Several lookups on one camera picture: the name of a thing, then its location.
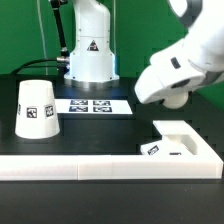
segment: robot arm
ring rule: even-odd
[[[188,92],[223,81],[224,2],[168,2],[188,34],[150,58],[135,92],[141,103],[163,100],[166,107],[175,109],[187,102]]]

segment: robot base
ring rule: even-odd
[[[105,82],[85,82],[85,81],[78,81],[75,79],[71,79],[69,77],[64,76],[64,82],[66,85],[80,87],[84,89],[105,89],[109,87],[116,87],[119,85],[119,77],[111,79]]]

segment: white cable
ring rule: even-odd
[[[117,54],[117,44],[116,44],[116,0],[114,0],[113,4],[114,8],[114,54]]]
[[[38,12],[41,38],[42,38],[42,44],[43,44],[44,58],[47,59],[46,41],[45,41],[44,29],[43,29],[42,18],[41,18],[40,0],[37,0],[37,12]]]

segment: sticker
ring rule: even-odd
[[[70,105],[88,105],[88,100],[71,100]]]
[[[112,113],[111,107],[93,107],[95,113]]]
[[[109,100],[94,100],[93,105],[94,106],[111,106]]]
[[[45,115],[46,117],[54,116],[54,108],[52,105],[45,106]]]
[[[21,113],[21,105],[20,105],[20,104],[18,105],[17,113],[18,113],[19,115],[20,115],[20,113]]]
[[[148,151],[148,154],[150,156],[154,155],[156,152],[159,151],[159,147],[157,145],[155,145],[153,148],[151,148],[149,151]]]
[[[37,108],[28,107],[26,110],[27,118],[37,118]]]
[[[92,43],[89,45],[87,51],[99,51],[95,40],[93,40]]]
[[[76,112],[76,113],[87,113],[88,107],[82,107],[82,106],[70,106],[69,112]]]

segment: black cable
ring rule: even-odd
[[[11,75],[16,75],[20,70],[22,70],[23,68],[25,68],[29,65],[37,64],[37,63],[41,63],[41,62],[50,62],[50,61],[56,61],[57,62],[57,59],[56,58],[49,58],[49,59],[39,59],[39,60],[30,61],[30,62],[27,62],[27,63],[21,65],[19,68],[13,70],[10,74]]]
[[[46,65],[46,66],[26,66],[21,68],[18,72],[20,72],[22,69],[27,69],[27,68],[65,68],[65,66],[57,66],[57,65]]]

